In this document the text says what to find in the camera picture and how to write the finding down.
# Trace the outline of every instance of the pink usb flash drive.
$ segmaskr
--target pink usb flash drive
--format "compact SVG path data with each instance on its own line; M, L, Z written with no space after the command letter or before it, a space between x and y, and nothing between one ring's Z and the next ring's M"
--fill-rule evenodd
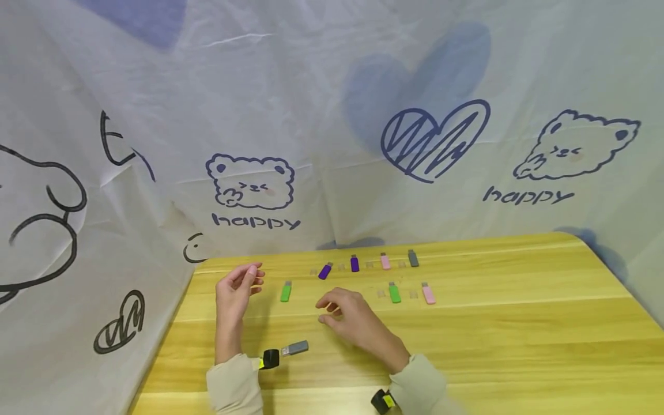
M390 260L387 258L385 252L380 253L380 263L382 264L383 270L389 270L392 266L390 265Z
M427 304L435 304L436 298L434 297L434 292L431 291L431 287L426 282L422 283L422 293L424 294L424 299Z

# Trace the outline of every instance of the purple usb flash drive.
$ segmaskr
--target purple usb flash drive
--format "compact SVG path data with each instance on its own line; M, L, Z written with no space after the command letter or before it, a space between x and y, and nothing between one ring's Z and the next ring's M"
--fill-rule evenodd
M357 260L357 257L355 255L351 255L351 271L359 272L359 270L360 270L360 262Z
M321 270L321 272L318 274L318 278L324 280L325 278L327 278L327 275L330 273L331 270L332 270L332 263L328 262L327 265L325 265Z

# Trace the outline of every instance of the heart drawing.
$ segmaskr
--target heart drawing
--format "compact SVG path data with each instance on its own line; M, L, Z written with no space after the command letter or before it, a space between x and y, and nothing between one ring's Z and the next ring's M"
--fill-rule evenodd
M490 52L489 29L461 22L413 74L389 55L361 59L347 78L343 102L359 143L408 176L433 183L470 149L489 121L488 102L471 97Z
M120 305L120 316L103 326L92 345L99 355L118 350L143 330L145 297L139 290L131 290Z
M446 128L458 113L466 113L468 109L469 114L460 123ZM406 175L423 183L433 183L472 147L487 126L490 115L491 107L485 100L472 100L458 106L440 124L420 108L403 110L385 126L380 149L385 158Z

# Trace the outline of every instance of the wrist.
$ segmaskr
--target wrist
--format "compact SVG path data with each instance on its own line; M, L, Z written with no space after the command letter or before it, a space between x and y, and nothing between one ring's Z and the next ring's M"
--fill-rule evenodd
M373 355L385 365L390 374L403 371L410 362L410 353L404 342L392 333L388 339L377 346Z
M214 363L219 365L242 354L242 331L238 327L217 325L214 336Z

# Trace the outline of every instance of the blue heart stain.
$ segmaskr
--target blue heart stain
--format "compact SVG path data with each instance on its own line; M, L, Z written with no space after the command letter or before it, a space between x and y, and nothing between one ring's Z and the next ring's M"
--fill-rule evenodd
M187 0L74 1L161 50L168 50L177 42L187 8Z
M432 120L445 117L472 97L490 54L489 29L462 22L436 43L413 75L389 55L361 59L345 83L343 111L351 129L366 150L381 154L380 133L394 114L423 108L435 115Z

